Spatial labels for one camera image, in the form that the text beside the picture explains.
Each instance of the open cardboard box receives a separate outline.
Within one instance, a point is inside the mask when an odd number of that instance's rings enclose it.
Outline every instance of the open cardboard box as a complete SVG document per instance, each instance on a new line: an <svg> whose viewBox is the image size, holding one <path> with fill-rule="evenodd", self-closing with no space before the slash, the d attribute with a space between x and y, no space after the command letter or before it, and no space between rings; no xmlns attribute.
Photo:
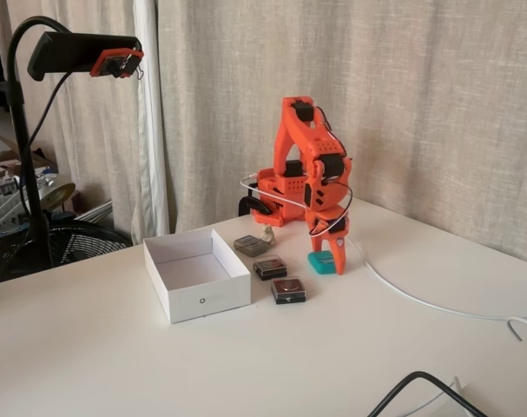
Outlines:
<svg viewBox="0 0 527 417"><path fill-rule="evenodd" d="M251 275L212 228L143 241L145 264L168 321L251 303Z"/></svg>

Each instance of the green block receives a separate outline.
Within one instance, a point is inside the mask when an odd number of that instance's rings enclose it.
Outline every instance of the green block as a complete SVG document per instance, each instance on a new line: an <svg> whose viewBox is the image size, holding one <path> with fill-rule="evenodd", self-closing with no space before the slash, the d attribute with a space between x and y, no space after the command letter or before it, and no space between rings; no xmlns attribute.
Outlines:
<svg viewBox="0 0 527 417"><path fill-rule="evenodd" d="M311 252L307 256L307 260L318 274L334 274L336 272L333 254L330 250L323 250L321 252Z"/></svg>

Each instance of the white curtain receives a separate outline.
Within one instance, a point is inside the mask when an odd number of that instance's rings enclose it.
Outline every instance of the white curtain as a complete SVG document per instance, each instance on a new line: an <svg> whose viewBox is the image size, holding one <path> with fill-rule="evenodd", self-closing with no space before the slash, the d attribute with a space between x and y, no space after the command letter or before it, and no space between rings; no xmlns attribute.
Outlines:
<svg viewBox="0 0 527 417"><path fill-rule="evenodd" d="M134 242L168 233L155 2L0 0L1 50L8 48L6 25L14 30L36 15L53 17L74 32L141 38L146 50L141 81L74 74L59 91L36 144L71 175L86 209L111 199L116 229ZM29 30L17 54L30 129L61 76L36 83L25 70L43 30Z"/></svg>
<svg viewBox="0 0 527 417"><path fill-rule="evenodd" d="M155 5L8 0L12 28L44 14L144 43L140 83L72 76L40 138L137 242L236 216L238 180L272 165L281 98L312 96L358 197L527 260L527 0ZM59 76L21 75L33 126Z"/></svg>
<svg viewBox="0 0 527 417"><path fill-rule="evenodd" d="M161 0L159 38L178 229L235 216L312 96L358 197L527 260L527 0Z"/></svg>

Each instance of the black cable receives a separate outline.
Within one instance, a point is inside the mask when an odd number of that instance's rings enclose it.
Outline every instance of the black cable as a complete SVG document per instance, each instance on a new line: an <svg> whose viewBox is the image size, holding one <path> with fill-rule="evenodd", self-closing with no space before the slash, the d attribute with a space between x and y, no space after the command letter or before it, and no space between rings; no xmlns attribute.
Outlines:
<svg viewBox="0 0 527 417"><path fill-rule="evenodd" d="M30 139L28 140L28 143L26 143L26 146L23 149L22 155L24 155L28 149L31 148L31 144L34 142L34 140L37 137L37 133L39 133L39 129L43 126L43 122L45 121L45 117L47 117L47 113L49 113L49 109L51 107L51 104L53 104L53 101L55 100L56 93L58 90L63 86L66 79L72 74L72 72L67 72L63 75L63 77L59 80L59 82L56 84L55 89L53 89L53 92L51 93L51 97L49 97L49 100L47 101L47 105L45 106L45 110L43 111L43 114L39 118L39 122L37 123L36 128L34 129L34 132L31 134ZM23 209L26 212L26 215L30 219L30 211L28 210L28 205L26 204L26 201L23 196L23 170L24 170L24 164L20 165L20 182L18 183L18 191L20 192L20 199L22 200Z"/></svg>
<svg viewBox="0 0 527 417"><path fill-rule="evenodd" d="M464 409L469 411L475 417L487 417L487 414L484 414L481 411L479 411L471 403L469 403L464 397L462 397L461 395L453 391L450 387L445 385L442 381L438 380L433 375L428 374L427 372L421 372L421 371L412 372L411 374L406 376L401 382L399 382L398 385L394 387L392 391L388 393L386 397L375 407L375 409L371 411L371 414L369 414L368 417L377 417L385 409L385 407L389 404L389 402L391 402L394 399L394 397L400 394L400 391L402 391L410 382L412 382L413 380L416 380L417 378L423 378L424 380L427 380L431 384L437 386L437 388L439 388L446 395L448 395L453 400L455 400L460 406L462 406Z"/></svg>
<svg viewBox="0 0 527 417"><path fill-rule="evenodd" d="M138 68L136 68L135 71L138 73L138 81L140 81L143 78L143 69L140 68L139 64Z"/></svg>
<svg viewBox="0 0 527 417"><path fill-rule="evenodd" d="M45 16L34 16L24 20L20 23L10 39L9 50L7 52L7 90L6 96L10 106L10 112L12 114L12 122L14 125L14 131L18 142L18 149L20 151L21 161L21 179L20 183L23 185L23 179L26 182L26 190L28 196L28 202L30 209L24 204L24 211L29 215L30 226L28 233L32 234L32 238L36 240L38 250L36 255L41 259L47 266L52 266L52 260L49 252L49 225L46 222L42 210L41 201L39 199L39 193L37 191L36 177L33 168L33 162L31 159L30 149L27 147L30 134L28 127L26 126L25 114L23 110L23 91L18 77L16 76L16 50L18 44L22 40L22 37L29 28L37 25L48 26L57 32L70 33L70 31L62 24L57 22L55 19ZM16 251L18 252L22 246L28 240L28 233L24 240L17 246ZM0 275L4 273L8 264L10 264L10 258L0 268Z"/></svg>
<svg viewBox="0 0 527 417"><path fill-rule="evenodd" d="M514 337L516 337L517 341L524 341L524 339L522 339L522 338L520 337L520 335L517 333L517 331L514 330L514 327L512 326L512 323L511 323L510 320L508 320L508 321L506 322L506 326L508 326L508 329L512 332L512 334L514 334Z"/></svg>
<svg viewBox="0 0 527 417"><path fill-rule="evenodd" d="M344 144L342 143L342 141L336 137L336 135L333 133L333 128L331 128L331 123L329 123L329 121L327 120L326 116L325 116L325 112L323 111L323 109L319 106L315 106L316 109L319 109L319 111L321 112L321 115L323 116L323 124L325 125L325 129L329 132L329 134L337 140L337 142L340 144L340 146L342 147L342 150L344 150L344 156L348 156L348 153L346 152L346 148L344 147Z"/></svg>

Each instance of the wire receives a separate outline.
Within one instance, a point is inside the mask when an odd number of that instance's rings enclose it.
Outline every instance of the wire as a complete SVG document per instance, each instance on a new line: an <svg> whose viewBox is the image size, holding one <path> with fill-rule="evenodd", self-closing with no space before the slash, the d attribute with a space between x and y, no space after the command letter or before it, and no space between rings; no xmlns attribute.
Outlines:
<svg viewBox="0 0 527 417"><path fill-rule="evenodd" d="M455 381L451 382L451 385L449 385L448 387L452 388L452 386L454 385ZM445 392L444 391L441 391L440 393L438 393L437 395L435 395L433 398L431 398L430 400L428 400L426 403L422 404L421 406L419 406L418 408L414 409L413 411L411 411L410 413L405 413L405 414L401 414L399 415L398 417L410 417L412 414L415 414L416 412L418 412L419 410L422 410L423 408L427 407L429 404L431 404L432 402L434 402L435 400L437 400L439 397L441 397Z"/></svg>
<svg viewBox="0 0 527 417"><path fill-rule="evenodd" d="M329 121L327 120L326 116L325 116L325 112L323 111L323 109L319 106L315 106L316 109L319 109L319 111L321 112L321 115L323 116L323 125L325 126L325 129L329 132L329 135L333 137L333 139L336 139L337 142L340 144L340 146L342 147L342 150L344 150L344 156L348 156L348 153L346 152L346 148L344 147L344 144L342 143L342 141L336 137L336 135L333 133L333 128L331 127L331 123L329 123Z"/></svg>
<svg viewBox="0 0 527 417"><path fill-rule="evenodd" d="M437 310L444 311L446 313L462 315L463 317L470 317L472 319L491 320L491 321L508 321L508 320L515 320L516 319L516 317L504 317L502 315L483 315L483 314L466 313L464 311L455 310L453 308L442 307L442 306L439 306L437 304L433 304L432 302L428 302L428 301L422 300L422 299L416 297L415 295L411 295L409 293L406 293L402 288L399 288L396 285L394 285L392 282L388 281L375 268L375 266L371 263L369 258L366 256L366 254L363 251L363 249L361 249L356 244L354 244L354 242L352 242L348 237L346 238L346 240L358 251L359 255L361 256L361 259L364 262L364 264L375 274L375 276L377 276L377 278L379 278L380 281L382 281L388 288L390 288L394 292L396 292L396 293L398 293L400 295L403 295L405 298L408 298L408 299L410 299L412 301L415 301L415 302L417 302L419 304L422 304L422 305L430 307L430 308L435 308ZM523 319L527 319L527 316L520 317L519 319L522 319L522 320Z"/></svg>
<svg viewBox="0 0 527 417"><path fill-rule="evenodd" d="M375 407L375 409L371 411L368 417L377 417L379 414L381 414L381 412L386 408L386 406L388 406L388 404L394 399L394 397L400 394L400 392L410 382L416 380L417 378L422 378L426 381L429 381L431 384L440 388L446 395L455 400L460 406L462 406L465 410L469 411L474 417L487 417L480 410L475 408L470 402L468 402L464 397L451 390L442 381L438 380L433 375L428 374L427 372L421 371L412 372L411 374L406 376L401 382L399 382L397 386L394 387L383 400L381 400L381 402Z"/></svg>
<svg viewBox="0 0 527 417"><path fill-rule="evenodd" d="M242 178L240 180L240 185L242 187L247 188L247 189L251 189L252 191L256 191L256 192L258 192L260 194L263 194L263 195L266 195L268 197L272 197L275 200L279 200L281 202L289 202L290 204L293 204L294 206L298 206L298 207L302 207L303 209L306 209L306 206L304 204L300 203L300 202L293 202L292 200L288 200L287 198L278 197L275 194L267 193L266 191L261 191L260 189L252 187L251 185L247 185L247 184L244 183L244 181L247 181L247 180L253 180L253 177L252 176L247 176L246 178Z"/></svg>
<svg viewBox="0 0 527 417"><path fill-rule="evenodd" d="M523 341L523 339L519 336L517 331L512 327L512 323L511 323L512 321L520 321L523 324L527 324L527 320L523 319L522 317L510 317L506 321L506 326L508 326L508 329L512 332L512 334L516 336L516 339L518 339L519 341Z"/></svg>
<svg viewBox="0 0 527 417"><path fill-rule="evenodd" d="M460 380L457 376L454 377L454 391L456 391L458 395L464 396L462 386L460 385ZM473 417L473 415L468 410L465 409L464 412L467 417Z"/></svg>
<svg viewBox="0 0 527 417"><path fill-rule="evenodd" d="M49 109L51 107L51 104L53 104L53 101L55 100L56 93L58 92L58 90L61 89L61 87L63 86L64 82L66 81L66 79L71 74L72 74L71 71L67 72L66 74L64 74L63 77L56 84L55 89L53 89L53 92L51 93L51 96L50 96L49 100L47 101L47 105L45 106L45 110L43 111L43 114L41 115L41 117L39 119L39 122L37 123L36 128L34 129L33 133L31 134L30 139L28 140L28 143L26 143L26 146L24 146L24 148L22 149L22 154L20 155L20 159L21 160L22 160L22 156L25 155L26 152L28 152L28 150L31 147L31 144L36 139L37 133L39 132L39 129L43 126L43 122L45 121L45 117L47 117L47 114L49 113ZM31 218L30 211L28 210L28 206L26 204L26 199L24 198L24 195L23 195L23 168L24 168L24 164L22 163L20 165L20 181L18 182L18 193L20 194L20 200L22 202L23 209L26 212L26 215L28 216L28 218L30 219ZM20 242L20 244L18 244L18 246L16 247L16 249L14 250L13 253L16 253L16 252L20 251L20 249L22 249L22 247L26 244L26 241L28 241L28 236L30 235L30 229L31 229L31 225L28 227L28 232L26 233L25 237ZM4 263L4 265L1 267L1 269L0 269L0 277L4 274L4 272L6 271L8 266L10 265L10 260L11 260L11 258L9 260L7 260Z"/></svg>
<svg viewBox="0 0 527 417"><path fill-rule="evenodd" d="M7 53L7 81L8 81L9 86L16 86L17 83L18 83L18 79L16 77L16 49L18 48L18 44L20 43L20 40L22 39L24 33L29 28L31 28L33 26L36 26L38 24L42 24L42 25L48 26L51 29L56 30L57 32L70 33L70 31L66 27L64 27L62 24L60 24L56 20L51 19L50 17L33 16L33 17L30 17L30 18L24 20L22 23L20 23L18 25L18 27L16 28L16 30L14 31L14 33L12 34L12 39L10 39L9 50L8 50L8 53ZM66 80L66 78L68 78L68 77L69 77L69 73L67 73L67 74L65 74L63 76L63 80ZM59 82L59 84L57 84L56 90L54 91L54 94L51 95L51 98L50 98L50 100L49 100L49 102L47 104L47 109L45 109L45 111L44 111L44 113L42 115L42 119L40 120L39 124L37 125L36 130L34 131L34 134L28 140L28 143L26 143L26 145L24 146L23 150L26 150L29 146L31 146L31 143L36 138L37 132L39 131L39 128L43 124L43 120L45 119L45 116L47 115L47 111L49 110L49 107L50 107L51 103L53 102L54 96L55 96L56 92L58 91L58 89L60 89L61 85L63 85L63 81L61 81L61 82ZM24 151L20 155L20 159L21 160L23 159L23 156L25 154L26 153ZM20 168L21 168L20 173L22 174L23 173L23 163L21 163L21 167ZM22 181L22 178L23 178L23 176L20 175L20 181L19 181L20 198L22 200L22 205L24 206L24 209L26 211L26 215L28 215L28 217L30 218L30 211L28 210L28 207L26 206L25 200L23 199L23 191L22 191L23 181ZM16 248L15 253L17 251L19 251L25 245L26 241L28 240L28 235L30 233L30 229L31 229L31 224L28 227L28 232L26 233L26 236L23 238L22 242ZM0 276L4 273L4 271L6 270L8 265L10 264L11 259L13 259L13 258L10 258L9 260L7 260L4 263L4 265L1 267L1 269L0 269Z"/></svg>
<svg viewBox="0 0 527 417"><path fill-rule="evenodd" d="M138 65L138 68L136 68L135 71L138 73L138 81L140 81L143 78L143 69L141 69L140 65Z"/></svg>
<svg viewBox="0 0 527 417"><path fill-rule="evenodd" d="M26 146L22 149L22 154L20 155L20 160L22 160L22 156L28 152L28 149L31 148L31 144L36 140L37 133L39 133L39 129L43 126L43 122L45 121L45 117L47 117L47 113L49 113L49 109L51 108L51 104L53 104L53 101L55 100L56 93L58 90L61 89L66 79L72 74L72 71L67 72L63 75L63 77L58 81L58 83L55 86L55 89L53 89L53 92L51 93L51 96L49 97L49 100L47 101L47 105L45 106L45 110L43 111L43 114L39 118L39 122L37 123L36 128L34 129L34 132L31 134L30 139L28 140L28 143L26 143ZM20 165L20 181L18 182L18 192L20 193L20 200L22 201L23 209L26 212L26 215L28 218L31 218L30 211L28 210L28 205L26 204L26 201L23 196L23 163Z"/></svg>
<svg viewBox="0 0 527 417"><path fill-rule="evenodd" d="M298 207L302 207L303 209L307 209L307 206L305 206L304 204L301 204L299 202L295 202L295 201L292 201L292 200L288 200L287 198L283 198L283 197L278 197L277 195L274 195L274 194L271 194L271 193L267 193L266 191L261 191L260 189L257 189L255 187L252 187L250 185L247 185L245 184L244 182L247 181L247 180L253 180L253 177L250 175L250 176L247 176L245 178L242 178L240 180L240 185L242 187L245 187L247 189L251 189L252 191L255 191L255 192L258 192L260 194L263 194L263 195L267 195L269 197L272 197L273 199L276 199L276 200L280 200L282 202L288 202L290 204L294 204L295 206L298 206ZM317 237L317 236L321 236L323 235L324 233L328 232L331 228L333 228L334 226L336 226L336 224L338 222L340 222L344 217L346 217L346 215L348 214L348 209L350 208L350 204L352 204L352 199L353 199L353 191L352 189L346 185L346 184L342 184L340 182L337 182L338 184L340 185L344 185L346 188L348 188L350 190L350 201L348 202L348 205L344 208L344 211L342 212L342 214L340 215L340 217L338 219L336 219L333 223L331 223L327 228L325 228L324 230L321 230L319 233L317 234L313 234L313 232L315 231L315 229L317 228L317 226L315 228L313 228L312 230L310 230L309 232L309 235L311 237Z"/></svg>

